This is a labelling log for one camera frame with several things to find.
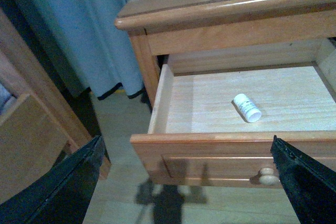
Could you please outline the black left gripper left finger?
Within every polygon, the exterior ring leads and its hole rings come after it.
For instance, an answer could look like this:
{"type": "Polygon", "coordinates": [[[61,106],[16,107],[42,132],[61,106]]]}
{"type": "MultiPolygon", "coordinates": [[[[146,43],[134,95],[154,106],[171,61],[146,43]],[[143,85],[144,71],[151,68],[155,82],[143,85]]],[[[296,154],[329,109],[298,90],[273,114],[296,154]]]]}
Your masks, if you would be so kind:
{"type": "Polygon", "coordinates": [[[96,136],[1,204],[1,223],[82,223],[100,176],[104,140],[96,136]]]}

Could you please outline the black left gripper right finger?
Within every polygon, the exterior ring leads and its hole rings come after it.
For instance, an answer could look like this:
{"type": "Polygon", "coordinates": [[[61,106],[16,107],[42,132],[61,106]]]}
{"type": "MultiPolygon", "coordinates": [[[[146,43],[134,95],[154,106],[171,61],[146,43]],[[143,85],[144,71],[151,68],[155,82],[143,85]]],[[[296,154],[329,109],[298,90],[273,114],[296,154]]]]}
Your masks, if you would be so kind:
{"type": "Polygon", "coordinates": [[[270,152],[300,223],[335,223],[335,171],[277,136],[270,152]]]}

